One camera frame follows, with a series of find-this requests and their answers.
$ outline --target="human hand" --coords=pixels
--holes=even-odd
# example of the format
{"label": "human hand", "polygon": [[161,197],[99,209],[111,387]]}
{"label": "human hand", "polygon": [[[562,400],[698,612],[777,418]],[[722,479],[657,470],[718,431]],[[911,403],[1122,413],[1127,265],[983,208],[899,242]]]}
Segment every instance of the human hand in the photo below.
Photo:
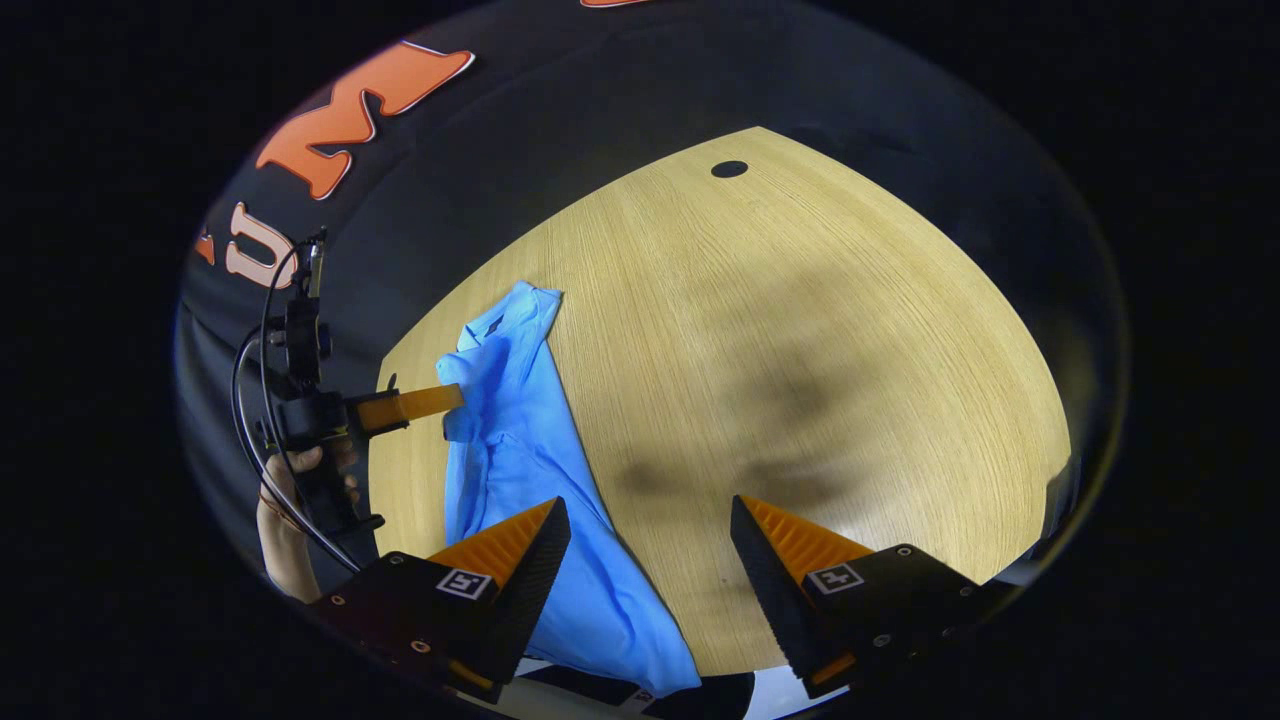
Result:
{"label": "human hand", "polygon": [[[334,455],[339,470],[349,468],[360,460],[355,450],[355,443],[352,443],[349,437],[343,437],[325,443],[323,448],[316,446],[302,452],[289,452],[289,465],[293,466],[294,473],[314,470],[320,465],[320,457],[325,451]],[[266,461],[266,470],[262,473],[262,479],[266,480],[268,475],[275,482],[276,489],[291,501],[297,502],[297,488],[293,487],[293,479],[289,477],[288,470],[285,470],[284,460],[279,452]],[[356,482],[356,477],[352,474],[343,475],[342,482],[347,487],[347,497],[351,498],[351,503],[355,505],[358,502],[360,491],[357,489],[358,483]]]}

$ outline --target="finger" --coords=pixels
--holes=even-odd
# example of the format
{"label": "finger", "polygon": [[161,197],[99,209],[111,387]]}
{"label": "finger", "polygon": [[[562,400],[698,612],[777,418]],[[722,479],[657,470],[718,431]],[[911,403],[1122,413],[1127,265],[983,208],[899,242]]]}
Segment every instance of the finger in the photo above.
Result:
{"label": "finger", "polygon": [[293,471],[305,473],[314,469],[320,464],[320,456],[324,454],[320,446],[312,447],[311,450],[303,452],[291,452],[289,465],[293,466]]}
{"label": "finger", "polygon": [[266,468],[262,468],[262,478],[266,479],[268,475],[276,478],[284,471],[284,462],[280,460],[279,455],[273,455],[266,459]]}

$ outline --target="black cable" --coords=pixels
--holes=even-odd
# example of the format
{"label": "black cable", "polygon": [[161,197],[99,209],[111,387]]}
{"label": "black cable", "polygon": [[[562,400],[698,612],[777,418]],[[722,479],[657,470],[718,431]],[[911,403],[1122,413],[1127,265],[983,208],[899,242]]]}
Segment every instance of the black cable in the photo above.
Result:
{"label": "black cable", "polygon": [[261,477],[266,469],[257,460],[257,454],[250,447],[248,430],[244,428],[242,419],[244,418],[244,404],[241,402],[239,396],[239,369],[241,364],[244,361],[244,352],[248,350],[248,345],[253,342],[253,337],[259,334],[259,328],[253,328],[244,336],[244,341],[241,342],[239,350],[236,351],[236,360],[232,363],[232,424],[236,425],[236,439],[241,443],[241,450],[244,451],[244,457],[248,459],[250,465]]}
{"label": "black cable", "polygon": [[[268,320],[270,319],[270,314],[271,314],[271,296],[275,293],[275,284],[280,281],[280,273],[284,270],[284,266],[288,264],[289,258],[292,258],[293,255],[296,255],[300,249],[307,247],[307,246],[311,246],[311,245],[315,245],[315,242],[311,241],[311,240],[300,242],[298,245],[294,245],[293,247],[291,247],[289,251],[285,252],[283,258],[280,258],[280,263],[275,268],[275,274],[271,275],[271,284],[266,286],[266,300],[262,302],[262,323],[257,327],[257,333],[259,333],[259,348],[257,348],[259,350],[259,370],[260,370],[260,375],[261,375],[261,379],[262,379],[262,398],[266,401],[266,418],[268,418],[268,421],[271,424],[271,428],[270,428],[271,429],[271,437],[274,437],[276,439],[276,443],[280,446],[280,461],[284,464],[284,469],[289,474],[289,479],[293,480],[293,487],[296,487],[296,488],[298,487],[298,475],[297,475],[297,473],[293,471],[293,464],[289,461],[289,454],[285,452],[284,438],[280,436],[279,421],[276,420],[276,416],[275,416],[275,405],[271,402],[271,395],[266,389],[266,327],[268,327]],[[285,503],[284,500],[275,492],[275,488],[271,487],[271,483],[265,483],[265,484],[266,484],[268,492],[271,493],[271,496],[275,498],[275,501],[278,503],[280,503],[283,507],[288,507],[288,503]],[[330,557],[333,557],[335,561],[338,561],[338,564],[340,564],[343,568],[351,570],[352,573],[360,573],[360,565],[356,565],[356,562],[353,560],[351,560],[349,557],[347,557],[346,556],[347,553],[344,551],[342,551],[340,548],[338,548],[334,544],[332,544],[332,541],[329,541],[329,538],[326,538],[323,534],[320,534],[319,530],[314,530],[311,528],[310,523],[302,521],[301,524],[306,529],[307,536],[311,537],[311,539],[314,539],[316,542],[316,544],[319,544],[321,548],[324,548],[324,551],[328,552]]]}

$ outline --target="letter m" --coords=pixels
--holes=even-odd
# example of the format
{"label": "letter m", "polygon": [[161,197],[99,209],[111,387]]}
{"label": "letter m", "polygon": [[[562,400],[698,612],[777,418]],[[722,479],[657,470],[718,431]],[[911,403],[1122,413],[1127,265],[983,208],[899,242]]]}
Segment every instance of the letter m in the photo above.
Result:
{"label": "letter m", "polygon": [[381,100],[384,117],[399,115],[474,59],[466,50],[442,55],[407,41],[397,42],[339,78],[328,105],[280,126],[257,156],[257,168],[275,163],[305,179],[314,200],[329,197],[351,169],[351,152],[325,155],[316,146],[374,138],[378,128],[365,105],[366,92]]}

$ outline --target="black background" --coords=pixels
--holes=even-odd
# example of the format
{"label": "black background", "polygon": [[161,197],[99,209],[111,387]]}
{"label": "black background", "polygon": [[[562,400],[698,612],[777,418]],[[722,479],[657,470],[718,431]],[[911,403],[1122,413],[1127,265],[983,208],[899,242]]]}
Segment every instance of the black background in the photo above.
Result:
{"label": "black background", "polygon": [[[6,8],[22,222],[4,266],[5,356],[29,400],[6,455],[31,462],[13,469],[15,492],[35,491],[14,501],[31,527],[8,524],[6,544],[33,561],[13,577],[38,610],[9,611],[36,641],[14,646],[9,702],[91,716],[431,714],[219,542],[184,477],[169,363],[177,270],[246,149],[398,33],[470,5]],[[1276,562],[1260,543],[1275,469],[1252,464],[1276,427],[1253,375],[1271,364],[1275,325],[1254,277],[1275,260],[1274,19],[1261,3],[936,5],[850,14],[978,88],[1084,193],[1128,293],[1134,395],[1112,480],[1073,546],[987,629],[974,662],[886,708],[1260,711],[1276,655]]]}

